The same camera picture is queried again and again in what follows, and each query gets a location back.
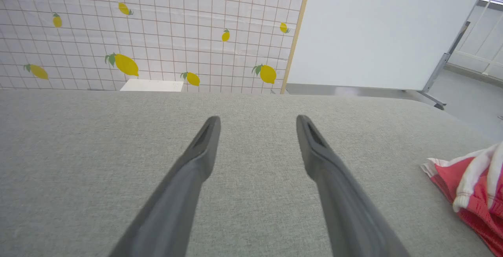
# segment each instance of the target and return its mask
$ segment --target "yellow lemon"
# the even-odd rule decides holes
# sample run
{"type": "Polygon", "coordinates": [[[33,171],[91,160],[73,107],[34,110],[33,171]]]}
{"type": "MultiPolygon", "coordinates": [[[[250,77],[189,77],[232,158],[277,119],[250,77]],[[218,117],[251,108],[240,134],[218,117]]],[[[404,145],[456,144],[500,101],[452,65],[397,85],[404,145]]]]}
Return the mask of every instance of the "yellow lemon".
{"type": "Polygon", "coordinates": [[[120,53],[117,55],[112,53],[111,55],[105,56],[105,63],[106,61],[112,66],[117,64],[117,68],[127,75],[138,76],[138,65],[129,57],[121,55],[120,53]]]}
{"type": "Polygon", "coordinates": [[[125,3],[119,3],[119,10],[124,13],[125,15],[132,15],[133,11],[127,8],[127,5],[125,3]]]}
{"type": "Polygon", "coordinates": [[[61,25],[63,24],[63,21],[61,21],[61,17],[59,17],[59,15],[57,13],[54,12],[54,15],[53,15],[53,19],[52,19],[52,23],[54,24],[54,27],[61,27],[61,25]]]}
{"type": "Polygon", "coordinates": [[[222,41],[223,42],[227,42],[230,38],[230,32],[229,30],[227,30],[227,28],[225,28],[225,30],[223,30],[223,34],[222,34],[222,41]]]}
{"type": "Polygon", "coordinates": [[[260,73],[260,78],[266,83],[274,84],[276,80],[276,72],[275,70],[268,65],[257,65],[253,67],[251,72],[255,72],[257,75],[260,73]]]}
{"type": "Polygon", "coordinates": [[[25,65],[23,66],[24,69],[26,69],[28,72],[33,73],[34,76],[40,78],[40,79],[49,79],[49,76],[47,75],[47,72],[45,69],[37,66],[37,65],[25,65]]]}
{"type": "Polygon", "coordinates": [[[280,30],[281,30],[281,32],[283,32],[283,33],[289,33],[289,32],[290,32],[290,30],[288,29],[288,27],[287,27],[287,26],[286,26],[286,24],[284,24],[284,23],[281,23],[281,25],[280,25],[280,30]]]}
{"type": "Polygon", "coordinates": [[[184,78],[189,82],[191,85],[194,86],[199,86],[199,76],[195,75],[192,72],[184,72],[180,75],[180,78],[184,78]]]}

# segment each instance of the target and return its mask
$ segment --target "black wheel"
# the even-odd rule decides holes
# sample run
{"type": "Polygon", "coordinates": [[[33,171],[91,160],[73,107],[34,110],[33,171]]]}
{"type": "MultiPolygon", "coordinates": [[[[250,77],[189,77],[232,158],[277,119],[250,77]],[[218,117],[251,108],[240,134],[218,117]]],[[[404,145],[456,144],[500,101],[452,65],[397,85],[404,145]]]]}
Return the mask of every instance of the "black wheel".
{"type": "Polygon", "coordinates": [[[444,106],[442,106],[441,104],[435,104],[434,107],[440,110],[444,110],[444,106]]]}

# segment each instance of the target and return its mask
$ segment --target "grid patterned fabric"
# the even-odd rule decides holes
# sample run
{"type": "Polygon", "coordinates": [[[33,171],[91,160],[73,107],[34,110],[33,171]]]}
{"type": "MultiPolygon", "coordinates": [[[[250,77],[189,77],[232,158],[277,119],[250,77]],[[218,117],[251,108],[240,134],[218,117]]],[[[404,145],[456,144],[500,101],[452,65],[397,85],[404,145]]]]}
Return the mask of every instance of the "grid patterned fabric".
{"type": "Polygon", "coordinates": [[[279,94],[301,4],[1,0],[0,87],[119,90],[139,78],[183,80],[188,92],[279,94]]]}

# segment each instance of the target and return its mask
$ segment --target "gray tabletop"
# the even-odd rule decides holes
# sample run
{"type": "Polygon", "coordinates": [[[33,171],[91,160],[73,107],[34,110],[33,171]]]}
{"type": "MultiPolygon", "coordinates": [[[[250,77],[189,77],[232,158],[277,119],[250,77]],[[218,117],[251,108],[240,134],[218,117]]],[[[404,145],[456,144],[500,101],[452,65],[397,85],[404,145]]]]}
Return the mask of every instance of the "gray tabletop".
{"type": "Polygon", "coordinates": [[[308,115],[417,256],[490,251],[422,173],[489,146],[401,99],[167,92],[0,92],[0,255],[106,256],[207,117],[221,117],[187,256],[330,256],[297,143],[308,115]]]}

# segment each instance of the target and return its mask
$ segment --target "whiteboard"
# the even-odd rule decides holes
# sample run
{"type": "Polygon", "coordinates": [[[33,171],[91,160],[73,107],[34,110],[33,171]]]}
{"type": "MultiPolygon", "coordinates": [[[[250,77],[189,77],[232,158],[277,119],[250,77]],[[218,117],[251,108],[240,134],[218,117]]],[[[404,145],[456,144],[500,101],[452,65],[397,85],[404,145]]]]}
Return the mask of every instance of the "whiteboard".
{"type": "Polygon", "coordinates": [[[422,90],[477,0],[307,0],[287,83],[422,90]]]}

